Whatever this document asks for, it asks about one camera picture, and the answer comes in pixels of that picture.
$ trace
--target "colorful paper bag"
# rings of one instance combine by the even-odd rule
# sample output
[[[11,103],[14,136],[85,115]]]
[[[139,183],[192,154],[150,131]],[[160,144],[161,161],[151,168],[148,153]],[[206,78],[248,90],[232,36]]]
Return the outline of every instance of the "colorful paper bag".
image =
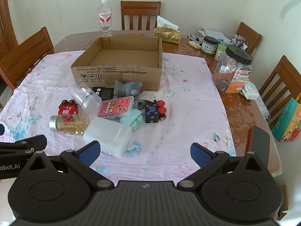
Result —
[[[301,130],[301,104],[297,99],[291,98],[286,104],[272,133],[278,142],[289,142],[295,140]]]

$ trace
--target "toy train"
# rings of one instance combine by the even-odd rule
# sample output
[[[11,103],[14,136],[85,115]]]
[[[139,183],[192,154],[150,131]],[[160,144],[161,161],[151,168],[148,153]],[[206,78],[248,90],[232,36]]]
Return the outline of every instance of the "toy train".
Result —
[[[63,100],[62,103],[60,104],[60,106],[58,107],[59,111],[58,111],[58,115],[62,115],[62,114],[78,114],[78,110],[77,110],[77,103],[71,99],[71,100]]]
[[[145,122],[154,123],[159,120],[165,120],[167,109],[164,105],[165,102],[163,100],[154,100],[154,102],[145,100]]]

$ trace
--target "white tissue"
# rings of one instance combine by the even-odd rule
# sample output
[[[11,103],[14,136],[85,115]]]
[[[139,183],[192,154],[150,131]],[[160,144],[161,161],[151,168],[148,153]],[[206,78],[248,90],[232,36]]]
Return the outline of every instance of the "white tissue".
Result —
[[[159,15],[157,16],[157,26],[158,27],[164,27],[164,28],[173,29],[175,31],[177,31],[178,28],[179,28],[177,25],[174,25],[173,23],[169,22],[168,20],[163,19]]]

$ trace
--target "chair backrest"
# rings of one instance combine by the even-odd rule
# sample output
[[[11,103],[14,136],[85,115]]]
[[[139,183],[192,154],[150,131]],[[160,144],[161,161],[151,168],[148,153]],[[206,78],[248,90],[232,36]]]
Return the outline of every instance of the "chair backrest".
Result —
[[[0,0],[0,60],[17,45],[7,0]]]
[[[14,90],[45,55],[52,53],[52,42],[46,27],[43,27],[0,61],[0,74]]]
[[[138,30],[142,28],[142,15],[147,16],[146,30],[150,30],[151,16],[156,16],[155,28],[157,27],[157,16],[160,15],[161,2],[120,2],[121,24],[124,28],[124,16],[130,16],[130,30],[133,30],[133,15],[138,15]]]
[[[279,76],[279,79],[276,81],[276,83],[270,88],[270,90],[262,97],[262,94],[267,89],[267,87],[270,85],[272,80],[276,77],[276,75]],[[278,94],[268,103],[266,104],[267,100],[270,98],[270,96],[275,93],[276,94],[276,88],[281,83],[284,83],[285,86],[282,88],[281,91],[278,92]],[[284,94],[286,91],[289,91],[290,94],[284,98]],[[276,102],[280,100],[280,98],[284,98],[275,108],[270,112],[271,120],[270,123],[270,129],[274,127],[276,124],[278,118],[280,115],[278,115],[274,120],[273,118],[276,116],[276,114],[285,106],[285,104],[290,100],[291,97],[297,98],[298,95],[301,92],[301,75],[296,70],[296,68],[292,65],[292,63],[283,55],[273,72],[270,74],[266,82],[263,84],[261,89],[259,90],[259,94],[262,97],[263,102],[267,106],[267,109],[272,109],[273,106],[276,105]]]
[[[246,39],[246,45],[248,46],[246,52],[248,54],[251,54],[260,43],[261,34],[257,33],[243,22],[240,23],[235,34],[240,35]]]

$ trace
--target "gold tissue box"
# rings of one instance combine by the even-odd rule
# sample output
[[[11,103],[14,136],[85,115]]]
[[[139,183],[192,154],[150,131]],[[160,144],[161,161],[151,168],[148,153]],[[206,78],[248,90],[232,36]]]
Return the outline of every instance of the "gold tissue box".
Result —
[[[162,40],[166,42],[179,44],[181,39],[181,33],[180,31],[175,31],[173,29],[157,27],[154,30],[154,37],[162,38]]]

